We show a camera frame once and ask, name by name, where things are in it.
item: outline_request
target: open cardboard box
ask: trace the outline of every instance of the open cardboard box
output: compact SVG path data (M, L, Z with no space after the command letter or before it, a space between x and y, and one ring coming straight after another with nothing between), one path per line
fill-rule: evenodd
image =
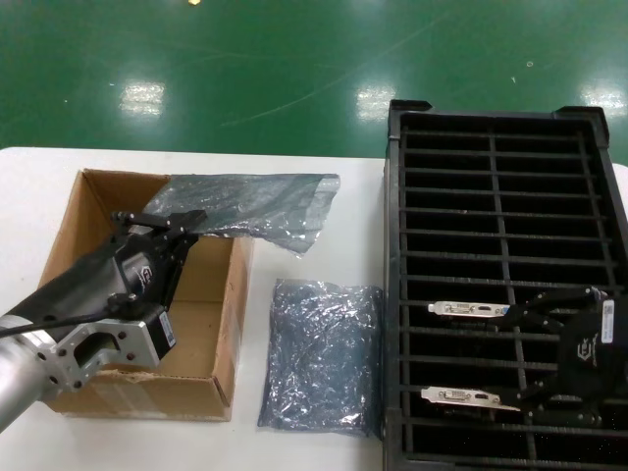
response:
M40 285L111 234L112 211L141 211L169 179L79 172ZM177 345L159 368L113 366L48 405L81 417L230 420L251 252L251 239L202 237L187 256L170 309Z

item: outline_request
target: crumpled plastic bag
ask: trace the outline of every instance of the crumpled plastic bag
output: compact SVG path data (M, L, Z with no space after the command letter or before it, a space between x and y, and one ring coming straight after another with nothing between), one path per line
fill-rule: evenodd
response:
M264 238L296 254L316 241L340 188L334 174L174 175L144 212L203 209L203 235Z
M257 425L379 437L382 290L278 280Z

